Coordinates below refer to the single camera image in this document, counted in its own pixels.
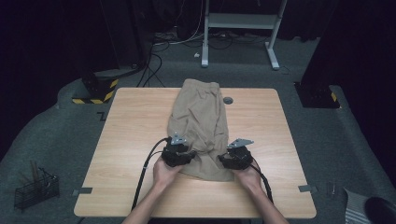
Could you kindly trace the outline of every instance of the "dark background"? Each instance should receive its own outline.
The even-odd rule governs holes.
[[[94,7],[100,1],[91,2],[90,9],[100,17],[103,11]],[[172,2],[177,5],[182,1]],[[308,68],[316,67],[307,75],[314,77],[310,84],[342,87],[370,147],[396,185],[395,168],[392,166],[396,162],[396,140],[393,136],[396,133],[396,119],[393,117],[396,114],[393,93],[396,36],[392,21],[396,20],[391,11],[392,3],[388,0],[351,0],[340,1],[337,6],[337,2],[289,0],[278,37],[292,39],[300,36],[303,41],[322,37],[308,65]],[[212,1],[211,4],[216,11],[221,1]],[[279,2],[262,1],[264,4],[268,7],[257,7],[256,0],[233,1],[224,5],[222,10],[276,12]],[[80,31],[68,30],[66,24],[70,24],[73,15],[78,22],[79,17],[85,14],[68,15],[67,20],[60,0],[2,1],[0,8],[0,71],[3,78],[0,156],[3,158],[21,128],[56,103],[61,87],[81,77],[67,42],[68,35],[78,36]],[[184,27],[194,27],[185,23]],[[158,28],[159,32],[167,27],[164,21],[158,24],[163,25]],[[92,27],[100,28],[101,24],[87,23],[84,33]],[[101,45],[102,48],[109,48],[112,44],[106,41],[108,35],[92,34],[92,38],[95,40],[92,42],[107,42],[107,45]],[[96,56],[96,62],[108,57],[105,54],[101,57],[99,53]],[[101,69],[114,67],[117,66],[108,64]]]

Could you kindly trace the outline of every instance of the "human hand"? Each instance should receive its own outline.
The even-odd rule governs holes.
[[[167,189],[174,182],[177,173],[183,169],[182,165],[170,167],[162,157],[159,157],[154,164],[154,185]]]
[[[256,161],[251,163],[254,167],[259,169],[259,165]],[[262,182],[259,173],[252,167],[248,167],[245,170],[232,170],[233,174],[239,179],[242,187],[247,190],[262,189]]]

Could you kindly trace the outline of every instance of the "beige shorts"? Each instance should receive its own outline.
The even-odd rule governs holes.
[[[181,173],[205,180],[232,181],[218,155],[227,151],[228,127],[219,84],[186,79],[168,123],[168,134],[186,138],[189,151],[197,155]]]

